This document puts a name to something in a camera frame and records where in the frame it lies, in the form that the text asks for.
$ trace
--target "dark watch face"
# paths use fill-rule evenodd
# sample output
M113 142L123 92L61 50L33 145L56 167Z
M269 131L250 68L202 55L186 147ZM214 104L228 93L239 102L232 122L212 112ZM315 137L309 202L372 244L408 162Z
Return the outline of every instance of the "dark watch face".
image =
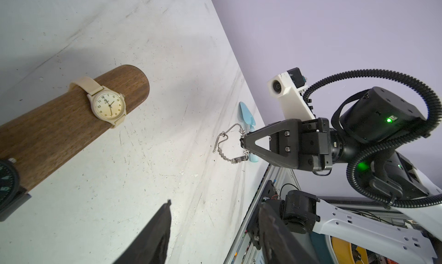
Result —
M6 206L19 189L19 175L12 163L0 160L0 209Z

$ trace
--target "watch strap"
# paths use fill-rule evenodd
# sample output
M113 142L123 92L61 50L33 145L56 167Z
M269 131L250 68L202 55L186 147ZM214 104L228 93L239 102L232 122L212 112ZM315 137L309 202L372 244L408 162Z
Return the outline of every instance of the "watch strap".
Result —
M118 120L116 120L114 123L115 125L112 128L117 128L118 125L120 125L121 123L123 123L124 118L126 117L126 114L124 114L121 118L118 118Z
M90 95L94 95L103 89L100 84L98 84L94 79L90 77L82 77L80 79L72 81L72 83L69 85L69 90L72 90L75 85L80 86Z

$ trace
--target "black cable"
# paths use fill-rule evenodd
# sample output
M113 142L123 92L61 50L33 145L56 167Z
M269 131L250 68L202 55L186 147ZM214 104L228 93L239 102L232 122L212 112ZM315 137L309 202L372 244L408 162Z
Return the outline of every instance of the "black cable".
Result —
M330 169L330 171L329 171L327 174L318 174L317 172L313 171L313 174L315 174L316 176L324 177L324 176L328 176L328 175L330 175L330 173L331 173L332 170L333 170L333 168Z
M279 194L282 194L282 189L284 188L284 186L286 186L286 185L288 185L289 183L287 183L287 184L285 184L285 185L283 185L282 187L281 187L281 190L279 191ZM297 186L295 186L294 184L290 184L290 185L292 185L292 186L294 186L297 190L299 190L299 188L297 187Z
M407 133L400 137L396 137L391 140L380 142L373 146L369 146L368 148L359 152L359 154L354 159L349 161L347 165L346 175L347 175L347 180L350 183L351 187L367 198L379 201L384 204L388 204L393 207L416 208L416 207L428 207L442 203L442 194L421 198L421 199L414 199L414 200L392 200L392 198L390 197L375 194L370 190L362 187L359 184L358 179L356 177L356 168L360 162L364 161L368 157L380 151L399 147L403 144L417 140L421 136L427 138L428 136L430 136L430 132L433 131L440 124L440 121L442 119L441 102L439 100L439 97L436 95L436 93L432 89L430 89L426 84L424 84L423 82L419 81L414 77L411 77L409 75L400 72L393 72L393 71L380 70L380 69L356 70L356 71L335 74L314 83L311 87L309 87L305 91L303 99L305 102L308 102L309 96L315 90L321 88L322 86L325 86L327 84L342 79L350 79L358 77L377 77L377 78L390 79L412 88L425 101L425 104L427 105L428 109L428 118L426 121L422 123L420 127L416 128L410 133Z
M369 215L369 216L371 216L371 217L376 218L377 220L379 220L379 222L385 222L385 223L390 224L390 225L395 226L395 227L407 228L407 226L395 225L395 224L393 224L393 223L391 223L391 222L389 222L389 221L387 221L387 220L381 219L380 217L374 215L374 214L371 213L371 212L366 212L366 211L356 211L356 210L355 210L355 211L351 211L351 212L354 212L354 213L356 213L356 214L358 214L358 215L361 215L361 216L363 216L363 217L366 217L366 218L370 218L370 217L367 217L367 216L366 216L366 215Z

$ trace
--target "black watch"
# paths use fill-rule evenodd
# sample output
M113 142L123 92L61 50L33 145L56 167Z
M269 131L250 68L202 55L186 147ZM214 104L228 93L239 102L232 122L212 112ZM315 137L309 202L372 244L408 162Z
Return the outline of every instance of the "black watch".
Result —
M27 190L20 186L15 162L14 158L0 159L0 222L30 198Z

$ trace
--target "white table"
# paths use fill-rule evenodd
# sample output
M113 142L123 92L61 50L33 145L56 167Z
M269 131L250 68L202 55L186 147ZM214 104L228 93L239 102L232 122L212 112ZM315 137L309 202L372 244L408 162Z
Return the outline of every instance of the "white table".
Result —
M0 123L120 64L151 87L0 223L0 263L112 263L167 199L168 262L222 263L268 164L212 153L240 101L264 126L212 2L0 0L0 11ZM229 137L225 154L240 156L240 134Z

